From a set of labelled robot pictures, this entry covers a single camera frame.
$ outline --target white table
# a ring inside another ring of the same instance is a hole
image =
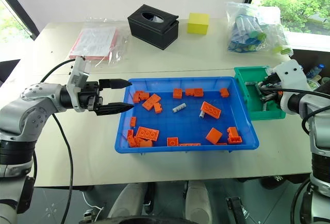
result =
[[[0,88],[0,107],[18,97],[53,66],[66,58],[82,23],[51,23],[41,32],[24,58]],[[205,36],[186,33],[180,22],[179,38],[162,51],[131,38],[128,59],[111,67],[93,68],[89,80],[102,78],[234,76],[236,66],[275,66],[289,58],[263,53],[236,54],[226,51],[225,23],[211,20]],[[70,64],[51,75],[47,82],[66,84]],[[103,90],[104,103],[122,101],[125,90]],[[96,116],[94,112],[59,113],[59,120],[72,148],[74,185],[128,182],[239,178],[307,173],[311,170],[309,138],[301,119],[253,121],[260,141],[256,150],[160,152],[119,154],[114,149],[120,115]],[[36,186],[69,184],[69,157],[52,118],[37,142]]]

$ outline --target clear plastic bag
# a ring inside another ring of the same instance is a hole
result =
[[[279,8],[229,2],[226,11],[228,50],[237,53],[263,50],[293,55],[281,25]]]
[[[84,56],[94,67],[123,59],[128,44],[129,26],[125,22],[89,18],[69,52],[69,58]]]

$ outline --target yellow cube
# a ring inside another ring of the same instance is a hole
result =
[[[210,16],[208,14],[190,13],[187,32],[205,35],[207,33],[209,18]]]

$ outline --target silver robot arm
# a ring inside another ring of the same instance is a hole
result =
[[[133,105],[121,102],[102,105],[103,88],[131,85],[122,79],[86,82],[90,64],[77,57],[68,84],[37,83],[0,110],[0,223],[17,223],[17,214],[30,205],[34,178],[27,174],[32,167],[35,144],[47,119],[54,113],[74,108],[97,115],[125,112]]]
[[[282,63],[273,69],[261,85],[271,82],[274,87],[312,91],[306,76],[295,60]],[[315,92],[330,94],[330,82]],[[299,114],[302,119],[309,113],[330,106],[330,99],[311,95],[283,92],[277,99],[288,114]],[[311,190],[304,194],[300,212],[301,223],[330,222],[330,110],[320,112],[308,119],[310,150],[312,152]]]

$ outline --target water bottle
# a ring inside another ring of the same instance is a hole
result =
[[[307,72],[306,77],[310,79],[313,78],[319,74],[324,67],[324,64],[320,63],[318,66],[313,67],[309,72]]]

